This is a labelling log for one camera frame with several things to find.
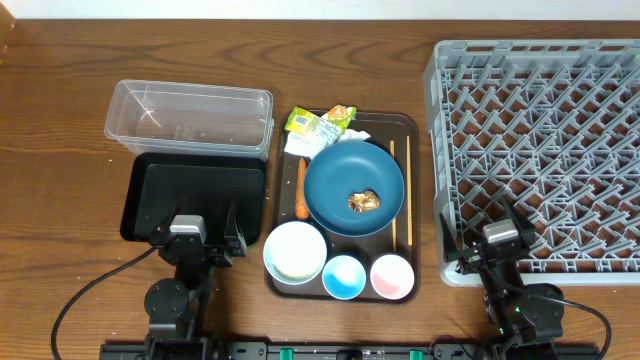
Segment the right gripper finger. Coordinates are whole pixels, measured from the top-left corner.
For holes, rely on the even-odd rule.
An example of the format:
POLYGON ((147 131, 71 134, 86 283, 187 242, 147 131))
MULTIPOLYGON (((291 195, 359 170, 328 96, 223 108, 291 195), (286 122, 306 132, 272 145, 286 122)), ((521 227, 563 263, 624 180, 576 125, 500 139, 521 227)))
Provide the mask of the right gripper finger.
POLYGON ((503 197, 501 203, 520 235, 534 235, 536 233, 535 225, 525 215, 520 214, 507 198, 503 197))
POLYGON ((445 263, 450 263, 458 259, 458 247, 443 213, 439 214, 439 220, 443 235, 443 259, 445 263))

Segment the light blue cup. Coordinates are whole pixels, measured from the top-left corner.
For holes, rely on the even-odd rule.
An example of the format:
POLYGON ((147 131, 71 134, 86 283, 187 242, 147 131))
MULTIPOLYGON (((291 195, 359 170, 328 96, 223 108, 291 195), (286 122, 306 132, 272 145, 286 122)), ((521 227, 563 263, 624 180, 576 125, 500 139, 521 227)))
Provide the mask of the light blue cup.
POLYGON ((338 300, 351 300, 359 296, 365 288, 366 278, 362 263, 349 255, 331 258, 322 272, 325 290, 338 300))

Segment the pink cup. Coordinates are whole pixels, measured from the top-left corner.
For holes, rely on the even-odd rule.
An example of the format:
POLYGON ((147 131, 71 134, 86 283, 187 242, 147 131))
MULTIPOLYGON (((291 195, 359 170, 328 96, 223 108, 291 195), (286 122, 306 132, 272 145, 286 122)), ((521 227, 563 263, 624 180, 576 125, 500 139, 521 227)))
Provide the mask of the pink cup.
POLYGON ((370 269, 374 291, 389 300, 406 297, 413 289, 415 275, 410 263, 403 257, 387 254, 374 261, 370 269))

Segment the dark blue plate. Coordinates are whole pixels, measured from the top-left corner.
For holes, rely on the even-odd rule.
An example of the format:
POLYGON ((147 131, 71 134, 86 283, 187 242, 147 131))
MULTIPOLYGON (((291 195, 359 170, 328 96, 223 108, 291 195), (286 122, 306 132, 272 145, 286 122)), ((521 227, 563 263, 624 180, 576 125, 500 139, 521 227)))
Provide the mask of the dark blue plate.
POLYGON ((383 148, 363 141, 333 144, 310 162, 304 198, 311 217, 325 229, 346 237, 374 234, 399 214, 405 180, 399 165, 383 148), (356 213, 348 204, 354 192, 374 191, 381 205, 356 213))

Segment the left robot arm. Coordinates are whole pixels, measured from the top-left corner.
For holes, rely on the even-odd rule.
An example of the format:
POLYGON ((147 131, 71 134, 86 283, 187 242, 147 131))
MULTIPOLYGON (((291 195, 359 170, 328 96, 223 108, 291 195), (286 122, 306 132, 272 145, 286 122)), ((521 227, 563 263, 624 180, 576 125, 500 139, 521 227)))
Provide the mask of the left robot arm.
POLYGON ((175 267, 174 276, 154 283, 145 295, 149 315, 142 358, 224 359, 225 345, 204 330, 215 270, 247 253, 238 209, 225 202, 207 217, 174 207, 151 233, 149 243, 175 267))

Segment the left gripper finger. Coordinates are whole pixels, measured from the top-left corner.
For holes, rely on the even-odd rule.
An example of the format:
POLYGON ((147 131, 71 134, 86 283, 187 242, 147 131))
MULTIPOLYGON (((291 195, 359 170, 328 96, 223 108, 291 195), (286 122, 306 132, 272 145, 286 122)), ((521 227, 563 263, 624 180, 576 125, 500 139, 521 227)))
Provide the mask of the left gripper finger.
POLYGON ((150 245, 165 245, 169 242, 173 238, 173 232, 170 230, 171 224, 178 215, 182 214, 180 205, 153 210, 150 215, 153 217, 154 227, 148 236, 148 243, 150 245))
POLYGON ((246 256, 247 244, 239 223, 237 206, 234 202, 230 203, 224 228, 224 240, 226 249, 233 257, 246 256))

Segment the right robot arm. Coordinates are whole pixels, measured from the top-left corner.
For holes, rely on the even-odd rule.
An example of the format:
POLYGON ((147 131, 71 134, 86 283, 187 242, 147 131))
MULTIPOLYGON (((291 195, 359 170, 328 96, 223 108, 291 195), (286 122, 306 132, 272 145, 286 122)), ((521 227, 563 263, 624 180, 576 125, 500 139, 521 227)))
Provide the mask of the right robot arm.
POLYGON ((500 334, 485 340, 475 359, 556 359, 554 340, 563 335, 562 291, 548 283, 526 285, 517 262, 530 251, 536 228, 507 200, 505 216, 486 225, 473 246, 456 245, 443 214, 443 258, 456 262, 463 275, 476 273, 485 290, 485 310, 500 334))

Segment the orange carrot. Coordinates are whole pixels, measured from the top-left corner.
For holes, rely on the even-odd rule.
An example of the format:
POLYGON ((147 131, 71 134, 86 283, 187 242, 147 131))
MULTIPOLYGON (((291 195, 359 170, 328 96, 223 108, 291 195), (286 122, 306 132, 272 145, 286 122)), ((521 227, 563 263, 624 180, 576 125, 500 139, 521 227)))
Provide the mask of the orange carrot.
POLYGON ((307 220, 310 216, 304 198, 304 180, 307 170, 307 163, 304 158, 298 162, 296 193, 295 193, 295 215, 298 220, 307 220))

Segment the brown mushroom food scrap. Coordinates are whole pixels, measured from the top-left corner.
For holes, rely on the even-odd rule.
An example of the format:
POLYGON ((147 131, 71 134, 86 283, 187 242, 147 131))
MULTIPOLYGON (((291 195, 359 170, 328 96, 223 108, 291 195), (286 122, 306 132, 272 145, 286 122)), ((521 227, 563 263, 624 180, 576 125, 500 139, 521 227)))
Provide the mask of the brown mushroom food scrap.
POLYGON ((347 200, 349 208, 356 212, 370 212, 380 207, 381 201, 378 195, 372 191, 367 190, 364 192, 354 192, 347 200))

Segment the light blue rice bowl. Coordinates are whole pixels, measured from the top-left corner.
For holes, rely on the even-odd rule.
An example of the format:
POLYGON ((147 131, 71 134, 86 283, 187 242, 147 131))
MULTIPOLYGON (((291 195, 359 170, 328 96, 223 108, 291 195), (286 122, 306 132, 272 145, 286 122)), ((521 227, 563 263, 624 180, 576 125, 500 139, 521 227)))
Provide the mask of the light blue rice bowl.
POLYGON ((269 275, 292 286, 313 280, 324 268, 327 256, 327 242, 322 233, 302 221, 277 226, 263 248, 263 262, 269 275))

